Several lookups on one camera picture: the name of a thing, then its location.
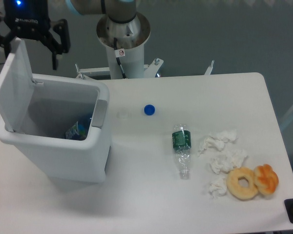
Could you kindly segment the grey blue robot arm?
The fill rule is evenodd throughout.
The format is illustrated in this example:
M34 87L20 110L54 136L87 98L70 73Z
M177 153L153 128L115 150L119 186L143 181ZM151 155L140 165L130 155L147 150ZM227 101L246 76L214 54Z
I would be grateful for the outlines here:
M57 55L68 53L70 37L65 19L52 21L46 0L5 0L0 12L0 47L6 56L14 38L40 41L52 54L52 67L58 67ZM136 17L134 0L68 0L66 5L81 15L106 14L116 23L128 23Z

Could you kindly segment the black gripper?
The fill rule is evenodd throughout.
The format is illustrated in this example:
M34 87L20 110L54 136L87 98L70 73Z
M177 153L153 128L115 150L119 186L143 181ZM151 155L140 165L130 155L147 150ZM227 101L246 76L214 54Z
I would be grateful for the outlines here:
M0 34L5 57L11 52L11 41L15 37L40 40L51 51L52 68L57 70L57 55L68 53L71 46L67 20L50 23L46 0L5 0L3 3L5 16L0 12L0 23L4 20L10 29L6 36ZM60 43L49 32L50 27L60 37Z

